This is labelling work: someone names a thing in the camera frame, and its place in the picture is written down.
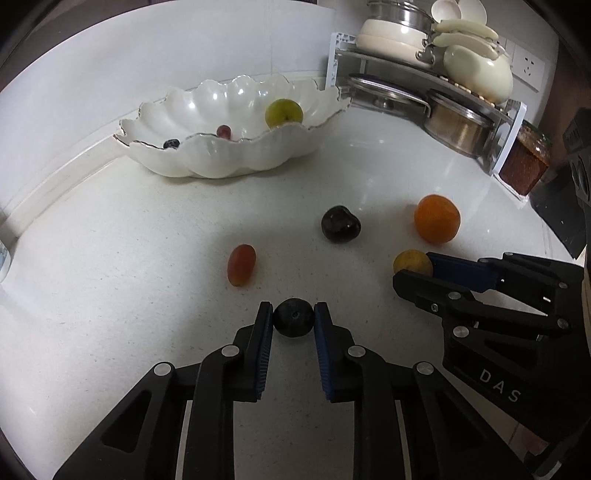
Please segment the white scalloped ceramic bowl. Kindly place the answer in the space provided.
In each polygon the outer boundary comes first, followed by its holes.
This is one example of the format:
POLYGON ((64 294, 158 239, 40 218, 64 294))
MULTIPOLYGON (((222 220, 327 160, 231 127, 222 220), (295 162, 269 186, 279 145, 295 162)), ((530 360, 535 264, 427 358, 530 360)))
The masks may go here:
POLYGON ((350 104, 338 87, 322 89, 312 78, 205 80, 141 104, 114 139, 157 175, 224 179, 315 152, 350 104))

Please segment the steel pot lid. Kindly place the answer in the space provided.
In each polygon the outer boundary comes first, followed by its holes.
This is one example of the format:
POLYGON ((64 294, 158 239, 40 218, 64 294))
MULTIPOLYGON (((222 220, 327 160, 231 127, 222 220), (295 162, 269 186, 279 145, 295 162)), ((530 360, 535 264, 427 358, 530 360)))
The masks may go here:
POLYGON ((431 115, 431 106, 423 97, 375 76, 349 74, 348 83, 353 89, 363 91, 380 99, 379 105, 385 104, 388 101, 391 103, 416 105, 423 108, 424 114, 427 117, 431 115))

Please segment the cream pot with glass lid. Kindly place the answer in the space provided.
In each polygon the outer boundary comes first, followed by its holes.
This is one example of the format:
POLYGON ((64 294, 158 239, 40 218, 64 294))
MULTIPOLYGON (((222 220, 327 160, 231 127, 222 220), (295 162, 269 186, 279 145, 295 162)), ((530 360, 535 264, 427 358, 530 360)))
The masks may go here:
POLYGON ((369 1, 370 17, 356 35, 356 48, 367 54, 432 70, 435 56, 427 47, 434 18, 408 1, 369 1))

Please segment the dark purple plum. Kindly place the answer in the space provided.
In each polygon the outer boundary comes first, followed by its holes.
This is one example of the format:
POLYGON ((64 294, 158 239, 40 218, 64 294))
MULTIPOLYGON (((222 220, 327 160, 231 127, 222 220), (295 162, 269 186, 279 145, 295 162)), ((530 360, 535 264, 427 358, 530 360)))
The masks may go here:
POLYGON ((362 224, 348 208, 338 205, 322 216, 321 228, 322 234, 332 243, 348 243, 360 235, 362 224))

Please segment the cream ceramic kettle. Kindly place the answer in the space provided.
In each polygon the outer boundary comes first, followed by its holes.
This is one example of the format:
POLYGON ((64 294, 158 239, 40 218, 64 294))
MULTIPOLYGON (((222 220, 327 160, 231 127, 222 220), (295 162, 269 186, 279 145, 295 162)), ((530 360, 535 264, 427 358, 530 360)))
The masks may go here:
POLYGON ((497 43, 499 35, 485 24, 442 20, 434 27, 431 44, 442 48, 448 77, 495 105, 513 92, 510 57, 497 43))

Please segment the glass jar of chili sauce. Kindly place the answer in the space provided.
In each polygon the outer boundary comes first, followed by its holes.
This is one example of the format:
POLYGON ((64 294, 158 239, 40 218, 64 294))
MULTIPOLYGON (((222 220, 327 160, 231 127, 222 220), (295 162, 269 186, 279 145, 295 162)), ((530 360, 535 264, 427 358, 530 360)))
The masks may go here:
POLYGON ((518 195, 527 196, 550 166, 552 141, 524 120, 500 170, 500 179, 518 195))

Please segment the orange fruit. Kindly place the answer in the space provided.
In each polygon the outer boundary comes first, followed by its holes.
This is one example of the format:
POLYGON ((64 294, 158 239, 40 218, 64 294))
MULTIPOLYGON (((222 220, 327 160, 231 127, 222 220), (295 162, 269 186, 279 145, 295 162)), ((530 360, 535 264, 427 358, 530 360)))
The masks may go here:
POLYGON ((461 213, 448 198, 432 194, 424 197, 417 205, 414 224, 425 241, 441 245, 457 236, 461 226, 461 213))

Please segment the white corner shelf rack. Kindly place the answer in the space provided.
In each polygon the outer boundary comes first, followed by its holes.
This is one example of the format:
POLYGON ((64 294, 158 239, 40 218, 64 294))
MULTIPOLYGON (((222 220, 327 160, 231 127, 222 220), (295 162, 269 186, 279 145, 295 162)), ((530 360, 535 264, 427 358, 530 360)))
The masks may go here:
POLYGON ((363 96, 366 98, 368 105, 373 104, 377 109, 385 112, 392 112, 404 107, 421 108, 423 110, 421 106, 391 103, 390 101, 379 105, 380 99, 349 86, 349 74, 375 76, 402 89, 416 93, 427 102, 428 93, 437 91, 489 118, 494 122, 493 131, 486 142, 483 154, 478 157, 478 160, 482 162, 484 169, 491 175, 500 173, 527 112, 527 105, 521 101, 509 99, 500 105, 495 105, 444 76, 362 52, 356 48, 356 36, 334 32, 331 35, 331 40, 329 40, 325 85, 328 87, 338 86, 342 89, 342 92, 348 95, 363 96))

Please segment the white hanging ladle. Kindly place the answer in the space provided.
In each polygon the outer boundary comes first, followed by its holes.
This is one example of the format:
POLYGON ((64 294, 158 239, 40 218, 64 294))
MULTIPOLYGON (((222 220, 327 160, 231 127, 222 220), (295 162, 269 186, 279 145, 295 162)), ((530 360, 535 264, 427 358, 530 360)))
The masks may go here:
POLYGON ((462 12, 456 0, 436 0, 431 6, 431 16, 438 23, 460 20, 462 12))

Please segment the white hanging spatula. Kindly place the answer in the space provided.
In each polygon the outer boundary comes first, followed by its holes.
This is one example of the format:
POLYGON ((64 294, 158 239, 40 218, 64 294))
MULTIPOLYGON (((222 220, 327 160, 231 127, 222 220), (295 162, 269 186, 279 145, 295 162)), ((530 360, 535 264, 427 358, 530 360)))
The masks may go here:
POLYGON ((457 4, 463 20, 482 25, 487 24, 487 11, 480 0, 458 0, 457 4))

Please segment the stainless steel pot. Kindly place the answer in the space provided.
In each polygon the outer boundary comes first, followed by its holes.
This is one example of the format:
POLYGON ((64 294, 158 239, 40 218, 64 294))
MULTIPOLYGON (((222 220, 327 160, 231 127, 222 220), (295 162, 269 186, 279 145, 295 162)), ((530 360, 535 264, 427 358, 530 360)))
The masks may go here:
POLYGON ((424 129, 431 137, 473 159, 483 154, 493 121, 437 91, 428 93, 428 103, 424 129))

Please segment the green round fruit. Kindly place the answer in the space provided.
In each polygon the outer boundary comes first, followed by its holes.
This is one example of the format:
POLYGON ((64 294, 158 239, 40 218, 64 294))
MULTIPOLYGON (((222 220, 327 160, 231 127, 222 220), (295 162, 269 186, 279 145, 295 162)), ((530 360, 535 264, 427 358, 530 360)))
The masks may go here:
POLYGON ((264 120, 270 129, 287 123, 301 123, 304 121, 304 111, 294 100, 277 99, 266 108, 264 120))

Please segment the white blue pump bottle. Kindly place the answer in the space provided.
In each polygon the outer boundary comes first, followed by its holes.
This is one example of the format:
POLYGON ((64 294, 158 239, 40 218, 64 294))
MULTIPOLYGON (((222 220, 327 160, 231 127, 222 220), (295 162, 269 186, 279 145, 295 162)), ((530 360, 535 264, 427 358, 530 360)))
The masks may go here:
POLYGON ((3 282, 10 269, 12 257, 9 249, 0 241, 0 282, 3 282))

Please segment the white wall socket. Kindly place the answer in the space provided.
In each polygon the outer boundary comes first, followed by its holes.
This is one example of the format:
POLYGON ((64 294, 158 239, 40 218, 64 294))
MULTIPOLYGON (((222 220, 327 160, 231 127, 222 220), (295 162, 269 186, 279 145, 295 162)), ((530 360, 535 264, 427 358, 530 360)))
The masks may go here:
POLYGON ((546 69, 545 62, 511 40, 506 41, 506 51, 512 60, 513 75, 534 91, 541 92, 546 69))

